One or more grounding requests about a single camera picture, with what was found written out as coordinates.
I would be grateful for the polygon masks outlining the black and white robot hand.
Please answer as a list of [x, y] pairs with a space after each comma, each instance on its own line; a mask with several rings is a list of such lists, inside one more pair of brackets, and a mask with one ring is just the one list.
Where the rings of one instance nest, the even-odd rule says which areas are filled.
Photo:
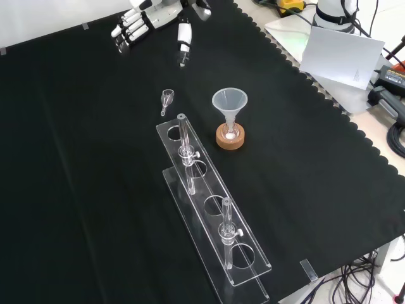
[[178, 20], [178, 65], [185, 67], [190, 55], [192, 26], [188, 19], [181, 17], [184, 4], [181, 1], [131, 1], [130, 4], [132, 8], [120, 17], [111, 31], [118, 51], [127, 53], [151, 31]]

